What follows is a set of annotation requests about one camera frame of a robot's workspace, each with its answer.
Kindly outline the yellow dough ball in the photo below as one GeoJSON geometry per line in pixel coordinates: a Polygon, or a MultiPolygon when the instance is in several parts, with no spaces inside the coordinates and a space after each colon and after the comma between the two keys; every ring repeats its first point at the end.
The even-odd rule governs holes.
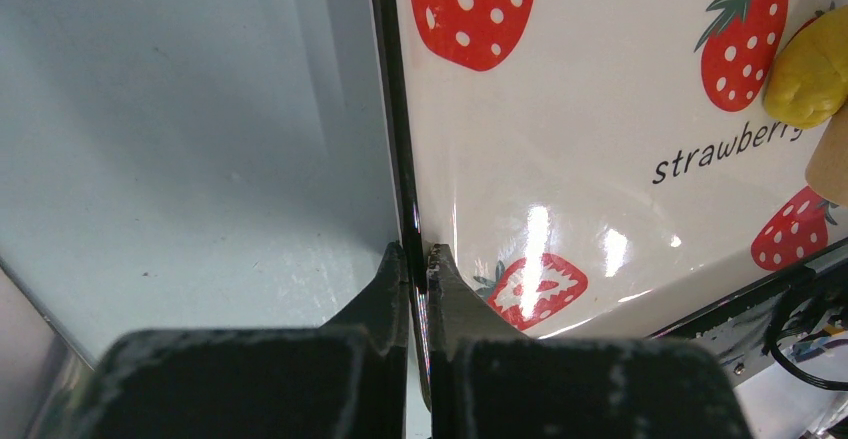
{"type": "Polygon", "coordinates": [[[847,7],[824,13],[778,54],[764,95],[773,119],[810,129],[847,101],[847,7]]]}

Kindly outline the white strawberry print tray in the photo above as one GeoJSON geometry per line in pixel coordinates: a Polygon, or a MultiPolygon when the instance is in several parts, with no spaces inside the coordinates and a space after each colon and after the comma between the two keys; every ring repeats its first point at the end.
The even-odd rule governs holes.
{"type": "Polygon", "coordinates": [[[423,384],[426,257],[540,339],[648,336],[845,239],[771,118],[847,0],[373,0],[423,384]]]}

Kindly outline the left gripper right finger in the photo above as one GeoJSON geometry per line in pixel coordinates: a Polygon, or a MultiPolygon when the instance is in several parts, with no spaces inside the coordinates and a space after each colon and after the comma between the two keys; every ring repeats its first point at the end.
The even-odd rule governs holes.
{"type": "Polygon", "coordinates": [[[529,338],[427,259],[436,438],[747,438],[731,383],[687,341],[529,338]]]}

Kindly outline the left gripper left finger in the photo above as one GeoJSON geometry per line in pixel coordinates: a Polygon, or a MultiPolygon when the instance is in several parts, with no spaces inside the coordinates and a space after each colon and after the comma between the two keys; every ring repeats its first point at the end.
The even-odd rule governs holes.
{"type": "Polygon", "coordinates": [[[400,438],[409,312],[404,252],[316,328],[148,329],[86,385],[76,438],[400,438]]]}

